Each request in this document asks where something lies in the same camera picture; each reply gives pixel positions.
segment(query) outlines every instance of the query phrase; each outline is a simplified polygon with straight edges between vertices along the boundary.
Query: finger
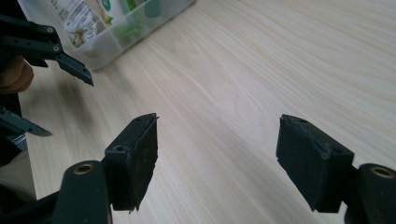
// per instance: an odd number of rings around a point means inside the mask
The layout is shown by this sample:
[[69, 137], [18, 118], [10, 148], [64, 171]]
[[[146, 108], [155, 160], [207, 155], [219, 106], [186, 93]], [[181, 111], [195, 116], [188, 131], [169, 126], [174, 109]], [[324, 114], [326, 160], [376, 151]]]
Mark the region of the finger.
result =
[[25, 67], [26, 68], [24, 69], [25, 72], [23, 72], [23, 76], [26, 78], [22, 82], [23, 84], [16, 90], [16, 92], [26, 91], [32, 84], [33, 78], [35, 77], [35, 74], [33, 73], [33, 68], [28, 63], [25, 64]]
[[11, 86], [22, 74], [26, 61], [21, 56], [12, 58], [0, 72], [0, 88]]
[[13, 93], [25, 91], [32, 83], [33, 77], [33, 68], [28, 63], [24, 63], [19, 78], [14, 81], [14, 83], [12, 83], [10, 86], [0, 88], [0, 92]]

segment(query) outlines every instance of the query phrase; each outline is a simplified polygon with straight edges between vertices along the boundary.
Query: screw hole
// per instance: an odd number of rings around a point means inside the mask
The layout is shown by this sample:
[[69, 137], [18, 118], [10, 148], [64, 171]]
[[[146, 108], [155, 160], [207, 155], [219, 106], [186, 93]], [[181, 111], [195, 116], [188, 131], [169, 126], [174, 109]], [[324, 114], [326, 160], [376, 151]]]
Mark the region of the screw hole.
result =
[[74, 170], [75, 175], [85, 175], [93, 169], [92, 164], [82, 164]]
[[114, 150], [123, 151], [123, 147], [122, 146], [116, 146], [116, 147], [114, 147]]
[[382, 168], [382, 167], [379, 167], [379, 166], [372, 167], [371, 171], [374, 174], [379, 175], [379, 176], [384, 177], [384, 178], [387, 178], [387, 179], [393, 179], [395, 177], [394, 173], [392, 173], [388, 169], [385, 169], [385, 168]]

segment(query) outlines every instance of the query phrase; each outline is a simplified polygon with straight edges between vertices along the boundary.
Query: transparent plastic container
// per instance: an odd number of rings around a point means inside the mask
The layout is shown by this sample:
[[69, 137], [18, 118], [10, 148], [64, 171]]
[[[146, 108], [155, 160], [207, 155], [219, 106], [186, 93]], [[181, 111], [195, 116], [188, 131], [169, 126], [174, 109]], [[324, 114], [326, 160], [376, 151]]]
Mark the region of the transparent plastic container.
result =
[[[61, 24], [51, 19], [39, 1], [19, 0], [28, 21], [55, 27], [61, 38], [64, 51], [95, 70], [111, 63], [116, 57], [130, 48], [158, 26], [176, 16], [193, 0], [148, 0], [126, 14], [117, 23], [107, 27], [96, 37], [76, 48], [68, 38]], [[92, 12], [98, 15], [93, 3], [87, 1]], [[101, 16], [99, 25], [105, 27]]]

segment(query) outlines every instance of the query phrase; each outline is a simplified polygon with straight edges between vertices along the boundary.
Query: black metal bracket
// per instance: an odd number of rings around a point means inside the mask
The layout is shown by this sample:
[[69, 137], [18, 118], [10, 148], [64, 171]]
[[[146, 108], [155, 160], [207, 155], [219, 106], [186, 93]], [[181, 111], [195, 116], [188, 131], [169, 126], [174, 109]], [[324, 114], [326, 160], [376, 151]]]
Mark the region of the black metal bracket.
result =
[[31, 133], [38, 136], [52, 135], [49, 131], [7, 110], [2, 105], [0, 105], [0, 127], [1, 126], [11, 130], [15, 134]]
[[1, 14], [0, 27], [0, 61], [21, 55], [33, 66], [48, 67], [44, 60], [53, 60], [70, 75], [93, 86], [91, 73], [85, 65], [64, 53], [54, 27]]
[[276, 156], [313, 211], [338, 213], [344, 202], [346, 223], [396, 223], [396, 172], [356, 169], [354, 153], [307, 120], [281, 117]]
[[157, 116], [132, 120], [106, 149], [102, 161], [82, 161], [64, 172], [61, 189], [0, 223], [112, 223], [111, 209], [132, 211], [142, 202], [158, 158]]

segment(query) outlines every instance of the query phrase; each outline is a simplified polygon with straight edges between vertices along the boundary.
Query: wooden table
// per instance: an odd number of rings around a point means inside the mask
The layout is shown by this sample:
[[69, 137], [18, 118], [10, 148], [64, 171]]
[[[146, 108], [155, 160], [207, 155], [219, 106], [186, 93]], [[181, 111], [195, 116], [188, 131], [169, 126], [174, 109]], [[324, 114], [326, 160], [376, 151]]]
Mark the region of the wooden table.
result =
[[36, 68], [23, 115], [39, 198], [101, 160], [156, 112], [159, 159], [138, 212], [115, 223], [342, 223], [312, 213], [276, 161], [279, 118], [307, 119], [366, 162], [395, 167], [394, 0], [197, 0], [111, 65], [94, 88]]

